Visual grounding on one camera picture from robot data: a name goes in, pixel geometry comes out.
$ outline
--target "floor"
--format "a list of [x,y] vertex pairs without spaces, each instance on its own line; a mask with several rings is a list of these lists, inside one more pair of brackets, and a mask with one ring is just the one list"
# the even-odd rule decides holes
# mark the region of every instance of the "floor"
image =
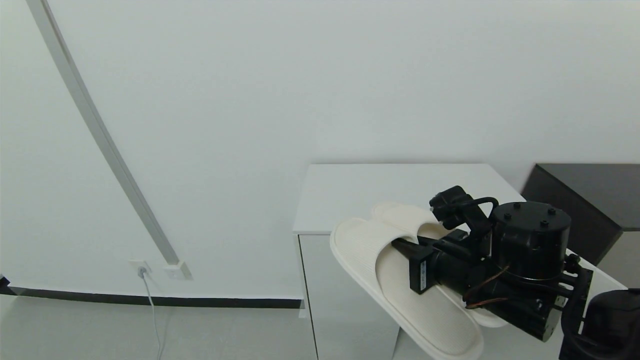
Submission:
[[[163,360],[314,360],[297,309],[157,307]],[[2,360],[155,359],[151,308],[0,295]]]

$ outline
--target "wall outlet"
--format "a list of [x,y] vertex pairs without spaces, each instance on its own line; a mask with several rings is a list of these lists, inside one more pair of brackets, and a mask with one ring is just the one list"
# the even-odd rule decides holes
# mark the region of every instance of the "wall outlet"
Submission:
[[129,264],[131,265],[131,267],[133,267],[136,271],[136,274],[138,273],[138,269],[142,266],[143,268],[147,269],[147,274],[151,274],[151,268],[149,267],[149,265],[147,264],[146,261],[144,260],[135,260],[135,259],[130,259],[129,260]]
[[176,265],[167,265],[164,272],[173,280],[193,280],[187,264],[180,260]]

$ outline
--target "slipper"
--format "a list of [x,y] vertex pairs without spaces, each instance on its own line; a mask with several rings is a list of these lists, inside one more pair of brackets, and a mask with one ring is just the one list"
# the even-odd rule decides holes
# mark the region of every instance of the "slipper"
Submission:
[[484,347],[478,324],[441,291],[418,295],[409,288],[409,264],[391,241],[414,236],[376,220],[352,218],[339,223],[330,237],[336,260],[402,327],[418,346],[437,360],[476,360]]
[[[409,232],[412,235],[413,242],[417,242],[416,235],[439,239],[450,232],[450,230],[445,229],[444,226],[438,223],[432,212],[413,205],[382,202],[375,205],[371,213],[373,219]],[[465,309],[462,295],[446,286],[436,285],[436,287],[451,301],[468,311],[478,324],[484,327],[503,327],[507,325],[507,321],[486,309]]]

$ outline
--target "label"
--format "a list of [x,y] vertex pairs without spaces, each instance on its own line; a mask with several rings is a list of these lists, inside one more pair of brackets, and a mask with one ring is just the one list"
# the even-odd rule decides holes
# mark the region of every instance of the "label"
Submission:
[[420,290],[427,288],[427,262],[420,263]]

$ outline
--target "cabinet top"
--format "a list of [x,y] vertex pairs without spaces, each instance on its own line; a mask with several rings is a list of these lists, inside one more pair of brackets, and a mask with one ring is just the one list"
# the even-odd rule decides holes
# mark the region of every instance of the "cabinet top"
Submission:
[[640,231],[640,164],[537,164],[626,231]]
[[[523,198],[487,164],[344,164],[310,165],[294,234],[330,234],[349,217],[371,218],[371,208],[394,201],[429,208],[442,190],[462,186],[473,198],[492,196],[499,202]],[[491,208],[485,204],[485,212]]]

